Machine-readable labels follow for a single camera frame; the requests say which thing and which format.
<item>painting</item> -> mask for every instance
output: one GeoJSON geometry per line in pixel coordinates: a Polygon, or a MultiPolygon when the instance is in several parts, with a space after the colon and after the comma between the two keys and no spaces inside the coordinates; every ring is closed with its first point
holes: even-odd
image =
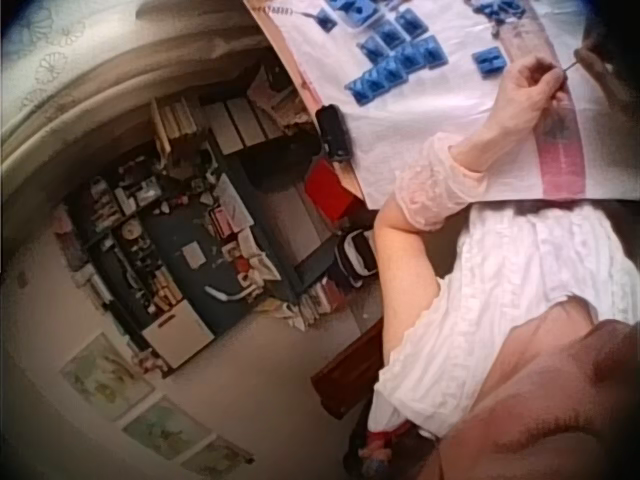
{"type": "Polygon", "coordinates": [[[167,460],[186,452],[211,434],[164,397],[124,427],[124,431],[167,460]]]}
{"type": "Polygon", "coordinates": [[[223,480],[240,465],[249,463],[253,463],[251,454],[217,436],[182,466],[209,480],[223,480]]]}
{"type": "Polygon", "coordinates": [[[153,392],[104,334],[78,352],[61,371],[84,400],[109,420],[116,420],[153,392]]]}

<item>ruffled sleeve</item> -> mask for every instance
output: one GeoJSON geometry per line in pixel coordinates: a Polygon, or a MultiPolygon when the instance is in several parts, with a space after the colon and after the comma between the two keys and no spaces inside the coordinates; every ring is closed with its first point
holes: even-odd
{"type": "Polygon", "coordinates": [[[485,174],[470,172],[451,158],[449,147],[460,140],[457,135],[435,135],[423,155],[398,175],[396,199],[407,220],[420,230],[439,229],[448,216],[484,193],[485,174]]]}

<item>woman's arm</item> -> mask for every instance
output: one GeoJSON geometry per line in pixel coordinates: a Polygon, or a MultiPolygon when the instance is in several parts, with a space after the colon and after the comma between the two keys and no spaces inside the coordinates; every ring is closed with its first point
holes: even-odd
{"type": "Polygon", "coordinates": [[[539,57],[513,64],[485,125],[452,145],[432,139],[425,158],[399,178],[374,227],[385,364],[439,294],[421,233],[438,228],[446,217],[479,198],[484,172],[530,134],[564,78],[559,68],[539,57]],[[434,185],[434,179],[441,184],[434,185]]]}

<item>white wall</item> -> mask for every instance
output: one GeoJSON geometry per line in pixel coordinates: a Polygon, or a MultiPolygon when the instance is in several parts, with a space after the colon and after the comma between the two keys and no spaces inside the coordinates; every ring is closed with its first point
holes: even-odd
{"type": "Polygon", "coordinates": [[[21,414],[5,417],[4,431],[42,469],[65,479],[88,478],[93,465],[96,479],[197,478],[119,430],[166,393],[212,431],[255,455],[256,463],[243,466],[231,480],[344,478],[341,458],[357,412],[342,422],[329,417],[309,379],[359,334],[350,312],[327,318],[307,333],[274,319],[248,318],[166,381],[154,379],[158,393],[116,425],[86,405],[59,375],[100,331],[118,348],[123,341],[110,317],[73,285],[53,234],[47,230],[23,247],[6,273],[3,343],[16,368],[5,378],[3,402],[21,414]],[[17,284],[20,272],[28,282],[24,289],[17,284]],[[23,396],[30,400],[21,402],[23,396]],[[30,409],[39,414],[29,415],[30,409]]]}

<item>white cabinet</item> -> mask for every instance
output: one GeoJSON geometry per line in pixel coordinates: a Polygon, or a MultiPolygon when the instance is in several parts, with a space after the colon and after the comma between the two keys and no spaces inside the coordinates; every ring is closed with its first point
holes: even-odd
{"type": "Polygon", "coordinates": [[[186,300],[142,334],[172,368],[182,365],[215,338],[186,300]]]}

